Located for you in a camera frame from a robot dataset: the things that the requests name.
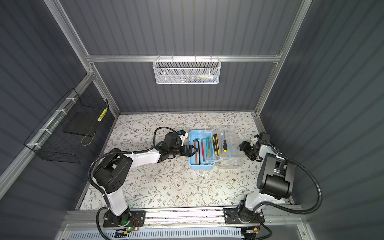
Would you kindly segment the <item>black hex key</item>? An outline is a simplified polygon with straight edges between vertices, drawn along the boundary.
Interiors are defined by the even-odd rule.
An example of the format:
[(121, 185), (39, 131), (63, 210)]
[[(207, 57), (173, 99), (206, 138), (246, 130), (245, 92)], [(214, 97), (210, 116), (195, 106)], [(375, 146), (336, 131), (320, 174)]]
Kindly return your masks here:
[(198, 165), (201, 165), (201, 150), (200, 150), (200, 141), (199, 141), (199, 139), (195, 139), (195, 140), (197, 140), (197, 144), (198, 144), (198, 147), (197, 147), (197, 149), (199, 150), (199, 153), (198, 153), (198, 160), (199, 160), (199, 163), (198, 163)]

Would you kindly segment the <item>black yellow tip screwdriver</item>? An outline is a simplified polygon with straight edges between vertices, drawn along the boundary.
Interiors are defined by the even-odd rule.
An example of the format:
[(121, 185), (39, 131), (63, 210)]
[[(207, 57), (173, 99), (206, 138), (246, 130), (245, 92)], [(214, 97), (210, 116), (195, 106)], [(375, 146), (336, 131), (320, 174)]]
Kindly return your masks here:
[(223, 152), (226, 153), (228, 151), (228, 144), (226, 139), (226, 132), (223, 134)]

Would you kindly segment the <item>teal utility knife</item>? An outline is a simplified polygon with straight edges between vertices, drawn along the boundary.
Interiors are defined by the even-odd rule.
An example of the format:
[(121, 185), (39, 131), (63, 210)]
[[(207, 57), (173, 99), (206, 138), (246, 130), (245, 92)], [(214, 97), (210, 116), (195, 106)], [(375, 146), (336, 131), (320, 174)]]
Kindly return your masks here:
[(206, 138), (206, 159), (210, 159), (212, 157), (212, 147), (210, 142), (210, 137)]

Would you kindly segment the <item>light blue plastic tool box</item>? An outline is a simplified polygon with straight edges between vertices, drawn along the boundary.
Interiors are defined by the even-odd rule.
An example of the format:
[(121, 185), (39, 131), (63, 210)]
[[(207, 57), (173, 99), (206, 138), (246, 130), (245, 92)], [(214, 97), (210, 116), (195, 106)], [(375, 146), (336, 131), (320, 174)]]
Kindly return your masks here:
[[(224, 168), (224, 169), (235, 169), (239, 168), (242, 164), (242, 154), (239, 148), (240, 142), (235, 128), (232, 126), (216, 127), (208, 130), (192, 130), (189, 132), (189, 143), (194, 146), (194, 140), (204, 139), (204, 152), (205, 161), (203, 161), (201, 154), (201, 165), (195, 165), (195, 155), (189, 158), (189, 165), (192, 170), (211, 170), (213, 167)], [(228, 144), (228, 151), (223, 152), (223, 134), (226, 132), (226, 139)], [(213, 146), (213, 135), (218, 135), (220, 155), (216, 156)], [(212, 147), (212, 157), (206, 159), (206, 138), (210, 137)]]

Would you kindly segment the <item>yellow black utility knife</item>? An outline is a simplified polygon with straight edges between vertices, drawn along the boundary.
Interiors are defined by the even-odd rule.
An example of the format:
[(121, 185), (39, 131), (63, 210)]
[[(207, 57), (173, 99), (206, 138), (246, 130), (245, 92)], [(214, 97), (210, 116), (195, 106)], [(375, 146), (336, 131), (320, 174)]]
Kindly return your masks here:
[(213, 146), (214, 146), (215, 155), (219, 156), (220, 155), (220, 148), (219, 148), (219, 140), (218, 140), (217, 134), (213, 135)]

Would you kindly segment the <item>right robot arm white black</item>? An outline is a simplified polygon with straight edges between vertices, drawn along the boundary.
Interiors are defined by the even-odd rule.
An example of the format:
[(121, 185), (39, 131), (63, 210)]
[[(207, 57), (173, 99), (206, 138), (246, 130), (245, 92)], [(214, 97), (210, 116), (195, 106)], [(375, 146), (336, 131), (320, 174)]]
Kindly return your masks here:
[[(283, 155), (270, 141), (265, 132), (256, 135), (251, 142), (243, 141), (240, 151), (251, 161), (262, 162), (257, 178), (256, 190), (241, 201), (237, 214), (241, 221), (248, 222), (261, 216), (263, 207), (270, 206), (295, 215), (308, 215), (317, 211), (323, 203), (323, 192), (315, 176), (299, 162)], [(287, 199), (294, 186), (296, 168), (302, 170), (314, 183), (317, 199), (313, 206), (304, 210), (293, 210), (274, 203)]]

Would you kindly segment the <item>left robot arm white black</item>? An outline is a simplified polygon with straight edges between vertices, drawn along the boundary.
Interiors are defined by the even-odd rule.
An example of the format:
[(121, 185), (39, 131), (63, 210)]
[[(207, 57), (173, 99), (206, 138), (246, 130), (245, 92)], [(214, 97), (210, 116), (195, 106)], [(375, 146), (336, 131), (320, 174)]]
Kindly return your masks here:
[(88, 181), (103, 196), (107, 210), (115, 218), (129, 215), (122, 186), (130, 170), (162, 163), (171, 158), (192, 157), (199, 152), (197, 146), (184, 144), (187, 133), (169, 127), (155, 129), (153, 145), (140, 151), (113, 149), (101, 155), (88, 169)]

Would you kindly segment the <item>floral table mat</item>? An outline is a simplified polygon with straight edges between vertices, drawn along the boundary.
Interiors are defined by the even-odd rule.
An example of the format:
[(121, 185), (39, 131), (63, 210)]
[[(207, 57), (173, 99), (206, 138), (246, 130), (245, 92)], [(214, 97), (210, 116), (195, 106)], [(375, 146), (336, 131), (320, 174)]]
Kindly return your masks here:
[[(240, 140), (258, 133), (250, 112), (120, 115), (106, 152), (149, 148), (164, 138), (168, 128), (190, 131), (226, 126), (234, 127)], [(261, 163), (242, 157), (238, 168), (199, 171), (190, 168), (187, 158), (177, 157), (132, 170), (123, 192), (127, 204), (136, 209), (237, 205), (256, 189), (260, 168)]]

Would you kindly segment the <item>yellow marker in black basket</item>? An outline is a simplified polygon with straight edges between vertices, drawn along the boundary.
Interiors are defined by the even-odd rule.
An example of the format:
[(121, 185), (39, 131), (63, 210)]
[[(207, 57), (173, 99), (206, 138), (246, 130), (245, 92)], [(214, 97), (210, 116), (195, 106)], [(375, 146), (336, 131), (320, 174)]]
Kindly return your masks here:
[(98, 122), (101, 122), (102, 120), (103, 120), (103, 118), (105, 117), (105, 115), (106, 115), (106, 113), (108, 112), (108, 107), (106, 107), (102, 112), (101, 112), (101, 114), (99, 115), (99, 117), (98, 117), (98, 119), (97, 119), (97, 121)]

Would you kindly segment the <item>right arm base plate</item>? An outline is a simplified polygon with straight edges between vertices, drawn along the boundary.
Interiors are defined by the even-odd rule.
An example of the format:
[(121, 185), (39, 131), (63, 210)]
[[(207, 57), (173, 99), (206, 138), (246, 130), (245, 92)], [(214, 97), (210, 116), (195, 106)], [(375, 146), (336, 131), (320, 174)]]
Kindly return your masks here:
[(223, 208), (224, 218), (226, 224), (259, 224), (265, 223), (265, 218), (262, 212), (254, 213), (247, 208), (240, 210), (236, 208)]

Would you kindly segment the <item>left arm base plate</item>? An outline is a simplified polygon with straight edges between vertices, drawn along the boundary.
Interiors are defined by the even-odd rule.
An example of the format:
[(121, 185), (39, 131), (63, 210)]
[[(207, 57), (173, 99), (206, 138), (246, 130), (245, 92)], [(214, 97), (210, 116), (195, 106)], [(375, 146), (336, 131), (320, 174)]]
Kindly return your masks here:
[(146, 218), (146, 211), (126, 210), (122, 215), (115, 216), (111, 210), (104, 214), (104, 228), (138, 228), (142, 227)]

